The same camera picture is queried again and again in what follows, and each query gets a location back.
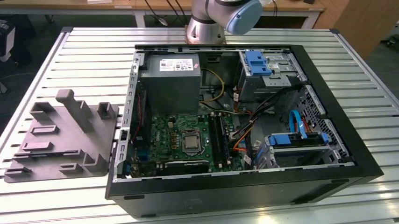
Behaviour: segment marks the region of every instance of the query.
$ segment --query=cpu socket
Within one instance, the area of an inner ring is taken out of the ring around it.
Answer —
[[[201,145],[201,133],[193,132],[193,133],[183,133],[183,152],[194,156],[198,153],[201,153],[202,145]]]

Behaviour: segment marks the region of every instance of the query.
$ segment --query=metal case frame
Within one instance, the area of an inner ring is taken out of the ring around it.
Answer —
[[[135,57],[146,51],[194,53],[197,51],[238,51],[243,49],[290,48],[302,67],[315,94],[326,110],[326,117],[334,123],[343,144],[351,152],[357,166],[322,169],[287,169],[285,172],[250,172],[242,175],[198,176],[182,179],[151,179],[130,181],[117,178],[115,161],[121,152],[129,150],[129,125],[131,98],[127,99],[123,117],[122,137],[113,155],[106,198],[115,200],[134,217],[153,217],[202,213],[217,210],[250,209],[290,203],[321,201],[343,188],[366,183],[383,175],[374,157],[359,137],[349,117],[322,78],[313,60],[301,45],[187,45],[139,46]],[[139,60],[134,60],[127,96],[134,97]]]

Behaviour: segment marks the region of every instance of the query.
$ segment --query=yellow wire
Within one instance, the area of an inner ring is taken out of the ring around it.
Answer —
[[[217,74],[217,72],[214,72],[213,70],[210,70],[210,69],[202,69],[202,70],[207,70],[209,72],[211,72],[211,73],[218,77],[218,79],[219,79],[221,82],[222,82],[222,92],[221,92],[221,94],[219,94],[215,98],[213,98],[213,99],[201,100],[201,102],[205,103],[205,102],[211,102],[211,101],[219,99],[219,97],[222,97],[222,95],[223,95],[223,93],[225,93],[225,81],[223,81],[223,79],[221,78],[221,76]]]

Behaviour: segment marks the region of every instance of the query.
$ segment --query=wooden table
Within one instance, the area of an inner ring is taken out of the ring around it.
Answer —
[[[166,0],[149,0],[155,13],[175,14]],[[171,3],[182,14],[175,0]],[[179,0],[186,14],[191,14],[191,0]],[[306,17],[302,28],[313,28],[326,7],[302,0],[277,0],[278,16]],[[274,4],[263,7],[263,16],[274,15]],[[145,15],[153,14],[145,0],[114,0],[109,4],[87,4],[86,0],[4,0],[0,1],[0,14],[130,14],[135,15],[138,27],[146,27]]]

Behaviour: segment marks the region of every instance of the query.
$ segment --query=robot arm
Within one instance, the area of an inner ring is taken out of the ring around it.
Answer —
[[[259,0],[194,0],[187,28],[189,43],[223,43],[225,29],[234,35],[247,33],[261,15]]]

